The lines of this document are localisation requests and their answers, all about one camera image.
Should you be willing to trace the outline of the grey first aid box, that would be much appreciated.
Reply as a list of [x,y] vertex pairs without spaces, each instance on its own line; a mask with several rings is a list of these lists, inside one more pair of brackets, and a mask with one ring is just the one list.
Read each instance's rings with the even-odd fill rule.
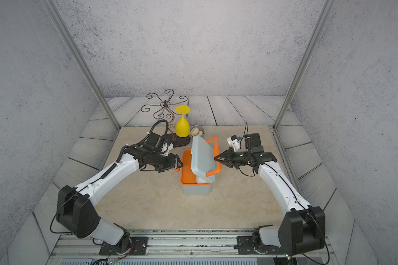
[[212,191],[211,183],[198,183],[199,178],[193,173],[192,164],[192,154],[191,150],[185,150],[182,153],[182,163],[181,168],[180,183],[182,190],[187,195],[207,195]]

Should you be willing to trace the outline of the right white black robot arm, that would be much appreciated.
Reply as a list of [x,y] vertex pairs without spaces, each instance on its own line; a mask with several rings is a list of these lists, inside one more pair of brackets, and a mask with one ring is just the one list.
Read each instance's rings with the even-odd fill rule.
[[256,227],[252,234],[252,246],[258,254],[282,251],[286,256],[303,255],[328,249],[325,239],[326,216],[319,206],[312,206],[283,174],[276,157],[271,152],[237,151],[229,148],[214,157],[229,168],[240,170],[250,166],[269,186],[284,213],[280,226]]

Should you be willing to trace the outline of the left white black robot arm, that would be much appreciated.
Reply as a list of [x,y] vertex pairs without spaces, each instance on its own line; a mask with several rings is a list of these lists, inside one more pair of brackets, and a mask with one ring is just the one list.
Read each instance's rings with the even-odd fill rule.
[[129,254],[133,248],[129,231],[101,218],[95,206],[132,173],[162,173],[182,168],[180,157],[171,153],[171,149],[171,143],[152,130],[140,142],[122,146],[112,164],[85,182],[75,187],[66,185],[59,191],[52,221],[80,239],[90,237],[110,245],[117,255]]

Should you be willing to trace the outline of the beige food pieces in bowl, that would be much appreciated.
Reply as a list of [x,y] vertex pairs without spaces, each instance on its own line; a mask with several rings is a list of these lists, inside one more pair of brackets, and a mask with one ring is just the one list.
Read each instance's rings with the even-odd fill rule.
[[203,131],[200,130],[198,127],[195,127],[195,128],[192,128],[192,129],[191,129],[190,135],[191,135],[192,137],[195,137],[195,136],[202,136],[202,135],[203,135]]

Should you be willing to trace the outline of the yellow plastic goblet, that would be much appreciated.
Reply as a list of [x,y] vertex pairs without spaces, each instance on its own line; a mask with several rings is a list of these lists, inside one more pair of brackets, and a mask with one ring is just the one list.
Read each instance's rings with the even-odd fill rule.
[[185,105],[177,106],[176,111],[178,114],[181,114],[181,118],[176,124],[176,135],[180,138],[190,136],[190,124],[186,119],[186,115],[189,114],[190,108]]

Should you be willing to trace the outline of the small grey bowl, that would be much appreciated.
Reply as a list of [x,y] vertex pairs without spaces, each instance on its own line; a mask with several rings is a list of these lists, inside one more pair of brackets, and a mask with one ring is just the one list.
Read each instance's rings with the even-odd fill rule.
[[191,127],[191,130],[190,130],[191,137],[203,136],[204,133],[205,133],[205,130],[202,126],[195,125],[195,126]]

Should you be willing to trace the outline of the dark metal scroll stand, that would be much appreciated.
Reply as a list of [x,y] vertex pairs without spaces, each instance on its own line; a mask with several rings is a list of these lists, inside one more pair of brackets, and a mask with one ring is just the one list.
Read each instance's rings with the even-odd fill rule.
[[188,101],[187,96],[179,96],[180,101],[176,103],[172,103],[171,100],[174,96],[174,90],[173,89],[166,89],[164,91],[165,95],[169,96],[168,99],[161,99],[160,96],[158,96],[155,92],[148,93],[146,95],[147,99],[153,99],[156,97],[159,99],[158,103],[147,103],[144,106],[141,107],[141,111],[143,113],[147,113],[150,111],[150,107],[159,107],[157,111],[153,113],[153,117],[156,120],[162,120],[165,119],[168,122],[168,132],[165,133],[164,139],[170,140],[171,143],[175,148],[183,147],[186,146],[190,143],[190,137],[180,137],[176,134],[175,128],[176,125],[174,124],[174,120],[176,117],[181,117],[181,114],[176,113],[176,111],[171,109],[171,106],[178,106],[181,103],[185,103]]

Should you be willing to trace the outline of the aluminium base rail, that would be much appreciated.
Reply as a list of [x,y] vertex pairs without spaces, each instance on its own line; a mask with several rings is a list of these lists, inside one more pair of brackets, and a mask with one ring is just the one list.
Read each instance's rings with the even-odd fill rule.
[[249,240],[251,229],[202,230],[132,230],[138,241],[128,256],[100,254],[100,246],[90,239],[61,236],[54,247],[49,265],[328,265],[338,264],[330,245],[328,249],[293,257],[282,252],[260,255],[239,252],[239,240]]

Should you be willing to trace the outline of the right metal frame post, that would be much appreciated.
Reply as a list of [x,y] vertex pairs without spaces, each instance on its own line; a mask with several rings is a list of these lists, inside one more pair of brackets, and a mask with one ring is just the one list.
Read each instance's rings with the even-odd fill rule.
[[291,102],[294,98],[294,95],[295,95],[296,91],[298,90],[299,84],[300,84],[302,77],[307,69],[308,64],[310,63],[312,55],[313,55],[313,53],[317,47],[317,44],[321,38],[321,35],[322,35],[323,30],[327,24],[327,21],[331,15],[331,12],[334,8],[335,3],[336,3],[335,0],[327,0],[327,1],[325,1],[324,5],[323,5],[320,16],[317,20],[317,23],[314,27],[314,30],[313,30],[311,37],[308,41],[308,44],[306,46],[306,50],[302,56],[302,59],[298,66],[298,69],[297,69],[297,71],[294,75],[294,78],[292,80],[292,83],[285,95],[285,99],[283,101],[283,104],[281,106],[279,114],[276,118],[275,124],[273,126],[274,131],[277,131],[278,128],[282,124],[285,114],[287,113],[289,105],[291,104]]

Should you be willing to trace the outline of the metal frame post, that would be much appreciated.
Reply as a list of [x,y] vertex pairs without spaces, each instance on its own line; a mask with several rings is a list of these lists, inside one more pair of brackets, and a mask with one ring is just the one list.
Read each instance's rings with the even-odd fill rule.
[[66,47],[69,49],[72,57],[74,58],[76,65],[80,69],[81,73],[83,74],[84,78],[86,79],[89,87],[93,91],[94,95],[96,96],[99,104],[105,111],[105,114],[111,120],[113,126],[116,128],[117,131],[120,131],[121,125],[118,122],[117,118],[115,117],[111,107],[107,103],[105,96],[103,95],[102,91],[98,83],[96,82],[91,70],[86,64],[79,48],[77,47],[73,37],[71,36],[67,26],[65,25],[54,1],[52,0],[42,0],[41,1],[45,11],[49,15],[52,23],[54,24],[57,32],[61,36],[62,40],[64,41]]
[[299,84],[300,84],[302,77],[307,69],[308,64],[310,63],[312,55],[313,55],[313,53],[317,47],[317,44],[321,38],[321,35],[322,35],[323,30],[327,24],[327,21],[331,15],[331,12],[334,8],[335,3],[336,3],[335,0],[327,0],[327,1],[325,1],[324,5],[323,5],[320,16],[317,20],[317,23],[314,27],[314,30],[313,30],[311,37],[308,41],[308,44],[306,46],[306,50],[302,56],[302,59],[298,66],[298,69],[297,69],[297,71],[294,75],[294,78],[292,80],[292,83],[285,95],[285,99],[283,101],[283,104],[281,106],[279,114],[276,118],[275,124],[273,126],[274,131],[277,131],[278,128],[282,124],[285,114],[287,113],[289,105],[291,104],[291,102],[294,98],[294,95],[295,95],[296,91],[298,90]]

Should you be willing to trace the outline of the left metal frame post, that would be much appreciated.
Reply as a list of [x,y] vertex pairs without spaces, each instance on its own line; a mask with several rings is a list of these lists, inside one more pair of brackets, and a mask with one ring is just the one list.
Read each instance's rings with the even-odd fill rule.
[[94,95],[96,96],[99,104],[105,111],[105,114],[111,120],[113,126],[116,128],[117,131],[120,131],[121,125],[118,122],[117,118],[115,117],[111,107],[107,103],[105,96],[103,95],[102,91],[98,83],[96,82],[91,70],[86,64],[79,48],[77,47],[73,37],[71,36],[67,26],[65,25],[54,1],[52,0],[42,0],[41,1],[45,11],[49,15],[52,23],[54,24],[57,32],[61,36],[62,40],[64,41],[66,47],[69,49],[72,57],[74,58],[76,65],[80,69],[81,73],[83,74],[84,78],[86,79],[89,87],[93,91]]

